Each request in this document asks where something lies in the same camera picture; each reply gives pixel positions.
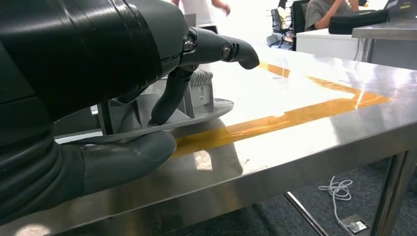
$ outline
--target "robotic hand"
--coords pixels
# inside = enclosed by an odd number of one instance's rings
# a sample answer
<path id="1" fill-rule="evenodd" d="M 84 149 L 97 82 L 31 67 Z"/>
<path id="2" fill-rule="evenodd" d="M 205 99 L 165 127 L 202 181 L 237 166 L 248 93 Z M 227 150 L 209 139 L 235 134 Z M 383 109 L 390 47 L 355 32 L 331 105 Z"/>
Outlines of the robotic hand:
<path id="1" fill-rule="evenodd" d="M 152 111 L 162 124 L 200 63 L 259 64 L 246 42 L 189 28 L 160 0 L 3 0 L 0 15 L 0 225 L 144 176 L 176 148 L 162 131 L 58 145 L 55 121 L 169 74 Z"/>

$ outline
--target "floor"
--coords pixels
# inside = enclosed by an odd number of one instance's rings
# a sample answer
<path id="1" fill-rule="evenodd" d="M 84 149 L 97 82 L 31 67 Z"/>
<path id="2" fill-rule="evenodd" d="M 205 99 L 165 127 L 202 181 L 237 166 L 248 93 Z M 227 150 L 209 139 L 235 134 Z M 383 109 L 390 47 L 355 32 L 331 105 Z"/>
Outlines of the floor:
<path id="1" fill-rule="evenodd" d="M 384 184 L 387 160 L 364 166 L 336 177 L 351 179 L 349 187 L 352 200 L 338 201 L 341 219 L 360 215 L 367 223 L 375 218 L 378 200 Z M 318 223 L 331 236 L 348 236 L 333 215 L 332 200 L 327 192 L 319 191 L 319 185 L 328 181 L 292 191 Z M 417 235 L 417 174 L 409 186 L 406 200 L 398 216 L 393 236 Z M 214 219 L 190 226 L 175 233 L 178 236 L 317 236 L 298 211 L 284 196 L 278 196 Z"/>

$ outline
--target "white desk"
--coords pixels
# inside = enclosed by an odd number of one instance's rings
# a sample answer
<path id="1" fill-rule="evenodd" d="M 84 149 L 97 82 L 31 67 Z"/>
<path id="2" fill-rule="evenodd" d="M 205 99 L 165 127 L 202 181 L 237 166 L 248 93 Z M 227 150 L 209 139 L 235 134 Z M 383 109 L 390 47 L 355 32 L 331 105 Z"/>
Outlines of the white desk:
<path id="1" fill-rule="evenodd" d="M 362 51 L 363 40 L 352 38 L 350 34 L 330 34 L 328 29 L 297 34 L 297 52 L 361 61 Z"/>

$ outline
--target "white cable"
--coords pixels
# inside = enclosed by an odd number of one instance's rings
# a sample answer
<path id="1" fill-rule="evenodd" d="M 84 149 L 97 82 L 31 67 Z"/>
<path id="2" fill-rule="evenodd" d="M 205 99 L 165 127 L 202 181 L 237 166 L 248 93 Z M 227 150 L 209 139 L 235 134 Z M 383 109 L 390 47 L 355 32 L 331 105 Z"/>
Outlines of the white cable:
<path id="1" fill-rule="evenodd" d="M 354 222 L 352 222 L 350 225 L 345 225 L 342 223 L 342 221 L 340 221 L 339 217 L 337 216 L 336 207 L 336 199 L 342 201 L 349 201 L 350 199 L 352 199 L 352 195 L 349 192 L 348 186 L 351 185 L 353 181 L 350 179 L 346 179 L 342 182 L 333 182 L 335 177 L 336 176 L 333 176 L 331 178 L 330 185 L 319 186 L 319 190 L 328 191 L 330 196 L 333 198 L 334 216 L 336 216 L 336 220 L 339 222 L 339 224 L 350 229 L 357 229 L 358 225 Z"/>

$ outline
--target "stainless steel table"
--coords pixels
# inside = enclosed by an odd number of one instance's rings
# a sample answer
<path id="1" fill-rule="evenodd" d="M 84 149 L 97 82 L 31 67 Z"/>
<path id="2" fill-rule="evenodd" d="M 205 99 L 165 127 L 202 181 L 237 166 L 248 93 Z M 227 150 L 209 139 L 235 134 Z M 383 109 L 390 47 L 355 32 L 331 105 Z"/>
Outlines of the stainless steel table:
<path id="1" fill-rule="evenodd" d="M 417 40 L 417 19 L 387 22 L 353 29 L 353 38 Z"/>
<path id="2" fill-rule="evenodd" d="M 364 40 L 362 61 L 417 69 L 417 18 L 355 28 L 352 37 Z"/>
<path id="3" fill-rule="evenodd" d="M 0 235 L 157 235 L 390 157 L 373 235 L 389 235 L 414 169 L 417 72 L 277 50 L 210 65 L 220 119 L 171 132 L 150 175 L 0 227 Z"/>

